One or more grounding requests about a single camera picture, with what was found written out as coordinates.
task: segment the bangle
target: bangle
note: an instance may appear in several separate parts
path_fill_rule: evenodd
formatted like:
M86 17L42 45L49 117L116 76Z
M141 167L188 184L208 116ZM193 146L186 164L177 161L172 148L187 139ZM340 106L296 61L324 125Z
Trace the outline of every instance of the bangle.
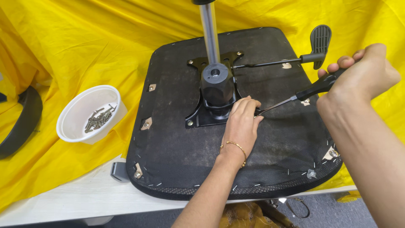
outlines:
M243 148L242 148L241 146L239 146L239 144L237 144L237 143L235 143L235 142L231 142L231 141L226 141L226 144L229 144L229 143L232 143L232 144L234 144L234 145L237 145L237 146L242 150L243 155L245 156L245 161L243 162L241 168L245 167L245 165L246 165L246 153L245 153L245 151L243 150Z

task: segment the screwdriver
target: screwdriver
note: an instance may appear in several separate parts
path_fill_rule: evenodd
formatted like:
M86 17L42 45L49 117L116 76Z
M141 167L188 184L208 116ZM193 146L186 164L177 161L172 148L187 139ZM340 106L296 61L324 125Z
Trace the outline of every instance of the screwdriver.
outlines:
M313 96L320 92L328 92L330 90L330 88L333 86L333 84L335 83L335 81L339 78L339 76L341 74L343 74L343 72L345 72L346 70L347 69L339 68L339 70L337 70L336 72L328 73L328 74L322 76L320 79L318 79L318 81L314 82L310 86L303 88L299 92L296 92L295 95L290 97L289 99L282 101L278 104L275 104L273 106L270 106L263 110L256 109L256 111L254 112L254 115L258 116L258 115L262 114L263 112L267 112L270 109L281 106L290 101L294 101L294 100L305 101L310 96Z

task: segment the yellow sheet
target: yellow sheet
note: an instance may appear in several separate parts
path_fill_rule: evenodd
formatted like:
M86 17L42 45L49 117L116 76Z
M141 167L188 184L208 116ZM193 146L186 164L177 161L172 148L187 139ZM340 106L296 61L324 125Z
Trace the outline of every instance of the yellow sheet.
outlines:
M217 0L218 32L273 26L297 54L311 51L319 24L333 32L324 67L370 43L388 46L388 59L405 75L403 0ZM0 140L21 112L17 94L33 85L44 103L36 131L17 153L0 160L0 212L9 204L73 180L126 154L148 62L158 47L203 35L198 7L190 0L0 1ZM304 69L316 79L312 64ZM108 84L121 93L128 114L94 145L67 143L57 118L78 93ZM373 101L405 142L405 83ZM347 170L317 187L353 184Z

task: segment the screw head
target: screw head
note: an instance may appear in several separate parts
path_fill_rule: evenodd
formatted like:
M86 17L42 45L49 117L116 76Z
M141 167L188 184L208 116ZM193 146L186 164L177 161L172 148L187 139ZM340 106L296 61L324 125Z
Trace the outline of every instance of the screw head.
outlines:
M332 157L339 157L339 153L337 151L335 151L335 150L331 150L329 152L329 155L332 156Z

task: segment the left hand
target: left hand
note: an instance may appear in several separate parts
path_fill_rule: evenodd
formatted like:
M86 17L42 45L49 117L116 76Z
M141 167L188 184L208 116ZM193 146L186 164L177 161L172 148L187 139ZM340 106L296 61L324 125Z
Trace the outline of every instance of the left hand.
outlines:
M261 103L250 96L235 102L226 122L225 133L222 137L224 147L221 153L231 152L233 156L239 158L241 164L245 161L245 156L239 147L226 143L226 141L231 141L239 144L244 149L246 157L250 155L257 138L257 127L264 119L263 116L254 118L254 111L256 107L260 106Z

